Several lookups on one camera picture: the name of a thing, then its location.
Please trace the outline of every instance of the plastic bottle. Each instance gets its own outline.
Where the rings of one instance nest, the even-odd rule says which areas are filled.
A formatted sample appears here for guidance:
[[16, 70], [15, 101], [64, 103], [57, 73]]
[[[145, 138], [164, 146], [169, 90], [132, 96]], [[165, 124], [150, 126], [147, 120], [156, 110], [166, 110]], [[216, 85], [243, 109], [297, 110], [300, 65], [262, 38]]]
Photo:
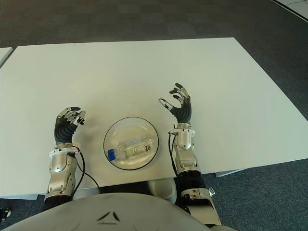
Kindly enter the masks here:
[[153, 148], [153, 139], [150, 134], [138, 136], [133, 139], [120, 142], [117, 148], [108, 150], [108, 159], [110, 161], [116, 158], [125, 161], [131, 158], [137, 158], [148, 154]]

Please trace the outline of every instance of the wire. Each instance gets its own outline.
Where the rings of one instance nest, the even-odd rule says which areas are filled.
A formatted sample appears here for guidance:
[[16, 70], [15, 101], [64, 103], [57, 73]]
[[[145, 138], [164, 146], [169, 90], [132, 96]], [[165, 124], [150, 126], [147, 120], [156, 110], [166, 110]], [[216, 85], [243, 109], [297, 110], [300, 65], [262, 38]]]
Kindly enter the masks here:
[[291, 5], [291, 4], [294, 4], [294, 3], [299, 3], [299, 2], [302, 2], [302, 1], [291, 2], [291, 3], [289, 3], [289, 4], [286, 4], [286, 6]]
[[83, 176], [85, 175], [85, 170], [86, 170], [86, 169], [85, 169], [85, 168], [86, 168], [85, 159], [83, 158], [83, 154], [82, 154], [81, 150], [80, 150], [78, 147], [76, 147], [76, 146], [73, 146], [73, 147], [77, 148], [78, 151], [79, 151], [79, 153], [80, 153], [80, 156], [81, 156], [81, 159], [82, 159], [82, 164], [83, 164], [83, 170], [82, 170], [81, 178], [80, 178], [80, 180], [79, 180], [77, 186], [75, 187], [75, 189], [74, 189], [74, 191], [73, 191], [73, 193], [72, 193], [72, 195], [71, 195], [71, 200], [73, 199], [73, 197], [74, 197], [74, 195], [75, 195], [75, 193], [76, 193], [76, 191], [77, 191], [79, 185], [81, 184], [82, 179], [83, 179]]
[[173, 141], [172, 141], [172, 148], [170, 147], [170, 140], [171, 140], [171, 133], [169, 132], [168, 148], [169, 148], [169, 153], [170, 153], [170, 157], [171, 157], [172, 168], [173, 168], [173, 171], [174, 171], [175, 175], [178, 176], [177, 168], [175, 167], [175, 164], [174, 164], [174, 161], [173, 161], [173, 156], [172, 156], [175, 135], [174, 135], [174, 138], [173, 138]]
[[[80, 167], [78, 161], [77, 161], [77, 164], [78, 164], [78, 167], [79, 167], [80, 171], [82, 171], [82, 169], [81, 169], [81, 167]], [[98, 185], [98, 183], [96, 182], [96, 180], [95, 180], [90, 174], [88, 174], [88, 173], [86, 173], [86, 172], [85, 172], [85, 175], [87, 175], [88, 177], [90, 177], [90, 178], [94, 181], [94, 183], [96, 184], [98, 190], [101, 192], [101, 188], [100, 188], [100, 186]]]

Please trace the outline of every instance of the white table top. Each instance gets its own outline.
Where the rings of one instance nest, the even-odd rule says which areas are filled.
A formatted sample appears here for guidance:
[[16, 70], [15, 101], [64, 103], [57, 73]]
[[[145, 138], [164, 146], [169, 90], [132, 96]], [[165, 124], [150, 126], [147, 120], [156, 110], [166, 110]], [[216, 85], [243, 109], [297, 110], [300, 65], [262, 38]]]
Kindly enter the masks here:
[[9, 54], [12, 52], [13, 48], [12, 47], [5, 47], [5, 48], [0, 48], [0, 66], [6, 59], [6, 57], [9, 56]]
[[[0, 69], [0, 195], [46, 191], [55, 118], [68, 106], [87, 112], [73, 141], [101, 186], [173, 177], [176, 120], [158, 98], [176, 103], [175, 82], [192, 97], [203, 173], [308, 158], [308, 122], [234, 38], [24, 46]], [[152, 162], [134, 171], [103, 153], [107, 130], [127, 116], [151, 122], [160, 139]]]

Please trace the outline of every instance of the blue bottle cap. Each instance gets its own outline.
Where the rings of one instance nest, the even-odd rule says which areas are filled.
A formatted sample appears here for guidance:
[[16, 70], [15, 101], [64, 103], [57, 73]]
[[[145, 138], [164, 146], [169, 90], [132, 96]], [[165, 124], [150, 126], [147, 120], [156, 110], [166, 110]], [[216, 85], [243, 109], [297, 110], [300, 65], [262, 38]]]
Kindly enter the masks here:
[[116, 158], [114, 149], [109, 149], [107, 153], [108, 153], [108, 159], [110, 161], [112, 161]]

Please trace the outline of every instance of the gray carpet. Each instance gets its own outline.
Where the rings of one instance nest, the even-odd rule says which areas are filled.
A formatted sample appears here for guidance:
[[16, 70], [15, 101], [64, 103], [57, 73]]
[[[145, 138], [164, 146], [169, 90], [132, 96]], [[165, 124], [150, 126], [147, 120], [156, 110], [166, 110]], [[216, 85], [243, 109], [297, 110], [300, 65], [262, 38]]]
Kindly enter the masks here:
[[[217, 37], [235, 37], [308, 119], [308, 24], [270, 0], [1, 1], [0, 47]], [[306, 231], [307, 174], [308, 161], [302, 160], [222, 178], [210, 174], [205, 182], [217, 191], [214, 200], [226, 225]], [[13, 213], [0, 229], [38, 213], [42, 197], [0, 200], [6, 205]]]

